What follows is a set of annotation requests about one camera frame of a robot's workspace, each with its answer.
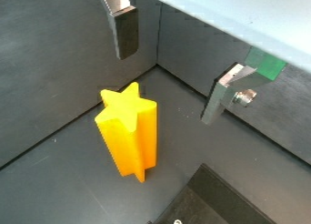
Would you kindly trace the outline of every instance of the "orange block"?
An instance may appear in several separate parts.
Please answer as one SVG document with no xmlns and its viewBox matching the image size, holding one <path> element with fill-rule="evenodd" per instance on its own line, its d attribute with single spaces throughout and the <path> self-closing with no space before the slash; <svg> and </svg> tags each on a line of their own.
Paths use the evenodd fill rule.
<svg viewBox="0 0 311 224">
<path fill-rule="evenodd" d="M 105 109 L 94 122 L 116 167 L 144 182 L 144 170 L 156 165 L 156 102 L 140 98 L 136 82 L 121 93 L 104 89 L 101 99 Z"/>
</svg>

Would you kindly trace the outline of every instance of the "white shelf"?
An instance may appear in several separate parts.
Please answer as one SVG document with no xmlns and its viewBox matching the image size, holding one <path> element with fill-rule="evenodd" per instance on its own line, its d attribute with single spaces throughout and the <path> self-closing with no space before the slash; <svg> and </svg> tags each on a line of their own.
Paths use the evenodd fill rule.
<svg viewBox="0 0 311 224">
<path fill-rule="evenodd" d="M 311 73 L 311 0 L 159 0 Z"/>
</svg>

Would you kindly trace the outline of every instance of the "gray floor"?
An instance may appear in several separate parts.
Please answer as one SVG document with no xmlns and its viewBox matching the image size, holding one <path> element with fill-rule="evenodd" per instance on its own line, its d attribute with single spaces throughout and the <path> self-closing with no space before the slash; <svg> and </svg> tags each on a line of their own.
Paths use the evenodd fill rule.
<svg viewBox="0 0 311 224">
<path fill-rule="evenodd" d="M 309 223 L 311 168 L 224 113 L 207 127 L 204 99 L 160 68 L 141 79 L 159 105 L 157 165 L 121 178 L 92 109 L 0 172 L 2 223 L 145 224 L 204 162 L 277 223 Z"/>
</svg>

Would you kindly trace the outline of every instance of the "yellow star-shaped block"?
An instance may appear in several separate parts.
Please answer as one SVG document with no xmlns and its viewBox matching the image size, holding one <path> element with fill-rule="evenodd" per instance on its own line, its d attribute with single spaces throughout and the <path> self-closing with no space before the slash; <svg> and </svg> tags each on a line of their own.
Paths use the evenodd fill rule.
<svg viewBox="0 0 311 224">
<path fill-rule="evenodd" d="M 156 165 L 156 102 L 140 98 L 136 82 L 121 93 L 104 89 L 101 99 L 94 122 L 116 167 L 121 176 L 135 174 L 144 182 L 144 170 Z"/>
</svg>

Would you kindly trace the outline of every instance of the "star-shaped object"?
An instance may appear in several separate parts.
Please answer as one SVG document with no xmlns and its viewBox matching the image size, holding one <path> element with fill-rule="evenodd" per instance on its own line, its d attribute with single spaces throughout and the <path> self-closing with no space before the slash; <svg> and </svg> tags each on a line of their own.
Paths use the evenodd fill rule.
<svg viewBox="0 0 311 224">
<path fill-rule="evenodd" d="M 140 98 L 137 83 L 121 93 L 104 89 L 101 99 L 105 109 L 94 121 L 116 167 L 144 182 L 144 170 L 156 165 L 156 102 Z"/>
</svg>

